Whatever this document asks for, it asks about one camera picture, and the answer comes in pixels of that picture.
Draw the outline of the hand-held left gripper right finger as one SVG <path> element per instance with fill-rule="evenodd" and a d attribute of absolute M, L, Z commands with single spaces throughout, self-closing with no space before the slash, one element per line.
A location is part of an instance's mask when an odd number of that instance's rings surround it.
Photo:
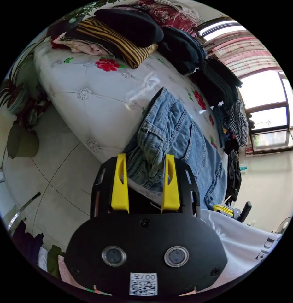
<path fill-rule="evenodd" d="M 180 208 L 178 180 L 173 155 L 165 156 L 161 213 L 177 212 Z"/>

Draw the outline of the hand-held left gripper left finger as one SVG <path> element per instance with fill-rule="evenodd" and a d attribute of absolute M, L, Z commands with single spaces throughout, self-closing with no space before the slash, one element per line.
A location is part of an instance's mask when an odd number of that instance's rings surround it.
<path fill-rule="evenodd" d="M 114 211 L 129 211 L 126 154 L 118 154 L 114 170 L 111 207 Z"/>

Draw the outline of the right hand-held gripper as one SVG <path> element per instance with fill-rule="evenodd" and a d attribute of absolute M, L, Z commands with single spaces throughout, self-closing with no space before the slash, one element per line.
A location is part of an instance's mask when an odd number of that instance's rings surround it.
<path fill-rule="evenodd" d="M 213 206 L 214 211 L 219 212 L 225 216 L 233 216 L 236 221 L 242 220 L 242 212 L 238 208 L 232 209 L 225 204 L 216 204 Z"/>

